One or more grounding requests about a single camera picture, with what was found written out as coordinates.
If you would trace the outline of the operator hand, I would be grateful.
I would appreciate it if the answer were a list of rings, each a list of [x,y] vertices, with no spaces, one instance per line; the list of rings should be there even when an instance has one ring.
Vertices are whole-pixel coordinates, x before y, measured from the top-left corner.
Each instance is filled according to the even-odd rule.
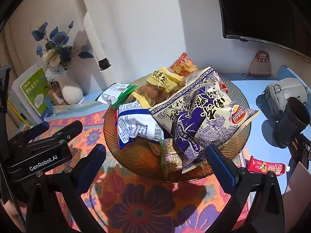
[[[11,220],[14,222],[14,224],[19,228],[21,232],[25,232],[25,226],[21,222],[18,213],[16,211],[16,208],[11,200],[8,200],[4,204],[4,209],[8,213]]]

